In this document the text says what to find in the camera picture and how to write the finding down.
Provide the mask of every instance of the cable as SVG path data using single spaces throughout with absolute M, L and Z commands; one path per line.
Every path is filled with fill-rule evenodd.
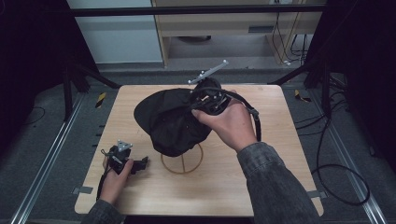
M 305 50 L 305 45 L 307 44 L 307 35 L 304 35 L 303 48 L 302 49 L 293 49 L 293 46 L 297 39 L 297 36 L 298 35 L 295 35 L 291 42 L 290 52 L 292 55 L 294 55 L 296 57 L 300 57 L 300 65 L 303 65 L 305 62 L 306 53 L 308 52 L 308 50 Z
M 330 95 L 330 99 L 332 99 L 334 97 L 334 95 L 337 95 L 337 94 L 345 94 L 345 92 L 344 91 L 337 91 L 337 92 L 333 93 L 332 95 Z
M 367 184 L 367 182 L 364 180 L 364 178 L 361 175 L 359 175 L 356 171 L 354 171 L 354 170 L 352 170 L 352 169 L 350 169 L 350 168 L 348 168 L 348 167 L 346 167 L 344 165 L 340 165 L 340 164 L 332 164 L 332 163 L 330 163 L 330 164 L 325 164 L 325 165 L 320 165 L 319 166 L 319 153 L 320 153 L 320 149 L 321 149 L 321 144 L 323 142 L 323 136 L 324 136 L 327 128 L 329 127 L 330 122 L 331 122 L 331 119 L 327 119 L 326 124 L 325 124 L 325 126 L 323 128 L 323 131 L 321 133 L 321 136 L 320 136 L 320 139 L 319 139 L 319 144 L 318 144 L 318 150 L 317 150 L 317 168 L 314 169 L 313 171 L 311 171 L 311 174 L 317 173 L 318 174 L 318 179 L 320 181 L 320 184 L 323 186 L 323 188 L 325 188 L 327 190 L 327 192 L 329 194 L 331 194 L 338 201 L 340 201 L 342 203 L 349 204 L 349 205 L 353 205 L 353 206 L 361 206 L 361 205 L 363 205 L 363 204 L 365 204 L 365 203 L 367 203 L 369 201 L 370 194 L 371 194 L 369 185 Z M 346 169 L 349 172 L 351 172 L 352 174 L 356 175 L 363 182 L 363 184 L 364 184 L 364 186 L 366 187 L 366 190 L 367 190 L 367 194 L 366 194 L 366 197 L 364 198 L 364 200 L 360 201 L 360 202 L 357 202 L 357 203 L 356 202 L 351 202 L 351 201 L 347 201 L 347 200 L 337 196 L 334 192 L 332 192 L 327 187 L 327 185 L 324 183 L 324 181 L 323 181 L 323 179 L 321 177 L 321 173 L 320 173 L 321 169 L 328 168 L 328 167 L 338 167 L 338 168 Z
M 105 171 L 103 172 L 102 176 L 100 177 L 100 181 L 99 181 L 99 185 L 98 185 L 98 191 L 96 193 L 96 201 L 98 201 L 99 198 L 100 198 L 100 195 L 102 193 L 102 187 L 103 187 L 103 184 L 105 182 L 105 179 L 107 177 L 108 172 L 110 172 L 110 170 L 112 170 L 108 160 L 109 160 L 109 157 L 113 155 L 113 153 L 112 152 L 106 153 L 104 149 L 102 149 L 101 152 L 102 152 L 102 154 L 105 155 L 105 157 L 107 157 L 107 160 L 106 160 Z
M 279 4 L 280 4 L 279 0 L 275 0 L 275 4 L 279 5 Z M 276 47 L 276 44 L 275 44 L 275 40 L 274 40 L 275 31 L 276 31 L 276 30 L 278 31 L 278 34 L 279 34 L 279 36 L 280 36 L 280 41 L 281 41 L 282 46 L 283 46 L 283 53 L 284 53 L 285 56 L 289 59 L 289 63 L 292 63 L 292 62 L 294 62 L 294 61 L 298 61 L 298 59 L 291 59 L 291 58 L 288 56 L 288 53 L 286 52 L 286 47 L 285 47 L 285 44 L 284 44 L 283 39 L 282 39 L 282 37 L 281 37 L 282 35 L 280 34 L 280 29 L 279 29 L 279 12 L 276 13 L 276 23 L 275 23 L 275 26 L 274 26 L 274 30 L 273 30 L 273 32 L 272 32 L 272 42 L 273 42 L 273 46 L 274 46 L 274 48 L 275 48 L 275 50 L 276 50 L 277 56 L 279 57 L 279 60 L 282 61 L 282 57 L 280 56 L 280 53 L 279 53 L 279 51 L 277 50 L 277 47 Z
M 41 109 L 41 110 L 43 111 L 43 114 L 40 116 L 40 118 L 38 118 L 38 119 L 36 119 L 36 120 L 34 120 L 34 121 L 31 121 L 31 122 L 24 123 L 23 125 L 29 125 L 29 124 L 36 123 L 36 122 L 38 122 L 39 120 L 41 120 L 41 119 L 46 115 L 46 109 L 44 109 L 44 108 L 41 107 L 41 106 L 35 106 L 35 107 L 33 107 L 33 109 Z
M 341 101 L 339 101 L 338 103 L 334 104 L 334 105 L 332 106 L 332 112 L 334 113 L 334 112 L 337 112 L 338 110 L 344 108 L 344 107 L 339 107 L 339 108 L 335 109 L 338 105 L 340 105 L 340 104 L 345 104 L 345 103 L 346 103 L 345 100 L 341 100 Z M 314 116 L 313 118 L 303 119 L 303 120 L 300 120 L 300 121 L 296 121 L 296 122 L 294 122 L 294 123 L 301 123 L 301 122 L 308 121 L 308 120 L 311 120 L 311 119 L 316 119 L 316 118 L 323 119 L 324 117 L 325 117 L 325 115 L 324 115 L 324 114 L 321 114 L 321 115 L 318 115 L 318 116 Z M 316 123 L 316 122 L 314 121 L 313 123 L 310 123 L 309 125 L 305 125 L 305 126 L 308 127 L 308 126 L 310 126 L 310 125 L 312 125 L 312 124 L 314 124 L 314 123 Z M 298 134 L 298 136 L 309 136 L 309 135 L 315 135 L 315 134 L 322 133 L 322 132 L 323 132 L 323 131 L 320 131 L 320 132 L 317 132 L 317 133 L 300 133 L 300 134 Z
M 302 127 L 297 127 L 296 130 L 300 130 L 300 129 L 309 127 L 309 126 L 311 126 L 311 125 L 313 125 L 313 124 L 316 124 L 316 123 L 318 123 L 321 119 L 323 119 L 323 118 L 325 118 L 325 117 L 326 117 L 326 116 L 325 116 L 324 114 L 322 114 L 321 116 L 318 117 L 318 119 L 315 119 L 315 120 L 312 121 L 311 123 L 305 124 L 305 125 L 302 126 Z

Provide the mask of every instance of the black fabric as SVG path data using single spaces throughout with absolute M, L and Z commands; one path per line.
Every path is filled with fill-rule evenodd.
M 140 102 L 134 118 L 151 137 L 155 150 L 177 157 L 204 141 L 212 131 L 191 113 L 190 89 L 158 91 Z

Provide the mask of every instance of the gray sleeve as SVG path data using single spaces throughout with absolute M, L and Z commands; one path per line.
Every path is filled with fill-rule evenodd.
M 110 203 L 98 200 L 81 221 L 81 224 L 119 224 L 124 216 Z
M 247 178 L 256 224 L 320 223 L 304 187 L 273 147 L 255 143 L 242 149 L 237 158 Z

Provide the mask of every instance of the wooden table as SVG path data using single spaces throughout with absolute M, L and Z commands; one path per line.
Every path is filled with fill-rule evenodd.
M 201 164 L 187 174 L 174 172 L 193 169 L 201 158 L 196 146 L 183 158 L 163 158 L 152 148 L 149 136 L 134 120 L 134 108 L 144 98 L 160 90 L 193 88 L 187 85 L 140 85 L 121 87 L 109 115 L 98 148 L 93 156 L 83 186 L 92 187 L 91 194 L 81 193 L 76 212 L 86 214 L 95 203 L 99 179 L 104 171 L 101 149 L 108 151 L 118 139 L 132 143 L 131 157 L 149 157 L 145 171 L 129 178 L 116 206 L 125 215 L 150 216 L 219 216 L 252 217 L 246 179 L 236 154 L 212 132 L 200 144 L 204 153 Z M 223 85 L 236 90 L 260 112 L 262 141 L 272 145 L 287 167 L 307 191 L 315 190 L 297 132 L 290 116 L 283 92 L 278 86 Z M 320 215 L 323 208 L 319 198 L 313 202 Z

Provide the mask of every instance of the hand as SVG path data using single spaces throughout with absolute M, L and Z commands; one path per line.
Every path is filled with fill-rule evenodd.
M 125 163 L 125 166 L 119 175 L 117 175 L 114 170 L 110 170 L 107 173 L 106 179 L 103 182 L 100 199 L 114 205 L 115 201 L 119 198 L 122 189 L 125 187 L 126 180 L 131 173 L 133 165 L 134 160 L 129 159 Z
M 257 142 L 250 114 L 245 106 L 235 99 L 232 99 L 227 108 L 217 116 L 207 115 L 201 110 L 192 110 L 191 113 L 215 131 L 219 138 L 236 152 Z

